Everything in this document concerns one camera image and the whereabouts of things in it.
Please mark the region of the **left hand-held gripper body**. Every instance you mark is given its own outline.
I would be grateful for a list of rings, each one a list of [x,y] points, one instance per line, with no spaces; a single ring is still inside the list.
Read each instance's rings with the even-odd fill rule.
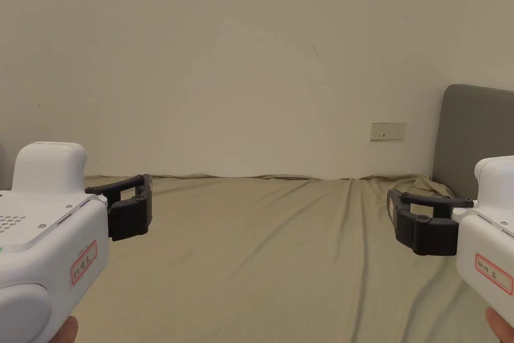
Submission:
[[[1,192],[1,342],[49,342],[108,262],[106,199],[85,192],[85,149],[36,142]]]

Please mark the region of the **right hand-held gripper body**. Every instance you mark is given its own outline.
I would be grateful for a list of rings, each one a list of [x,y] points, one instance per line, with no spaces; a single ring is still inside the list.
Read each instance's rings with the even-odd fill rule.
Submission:
[[[453,216],[459,223],[457,272],[513,324],[513,156],[483,159],[474,175],[473,207]]]

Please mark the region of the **person's left hand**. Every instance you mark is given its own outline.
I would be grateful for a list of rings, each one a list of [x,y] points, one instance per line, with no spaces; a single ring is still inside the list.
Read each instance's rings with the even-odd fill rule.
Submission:
[[[51,339],[53,343],[74,343],[78,335],[78,320],[70,316],[63,323],[57,334]]]

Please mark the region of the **person's right hand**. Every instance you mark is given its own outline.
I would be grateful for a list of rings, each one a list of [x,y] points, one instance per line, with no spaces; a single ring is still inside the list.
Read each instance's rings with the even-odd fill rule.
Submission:
[[[513,343],[513,327],[504,319],[490,318],[487,320],[489,327],[500,342]]]

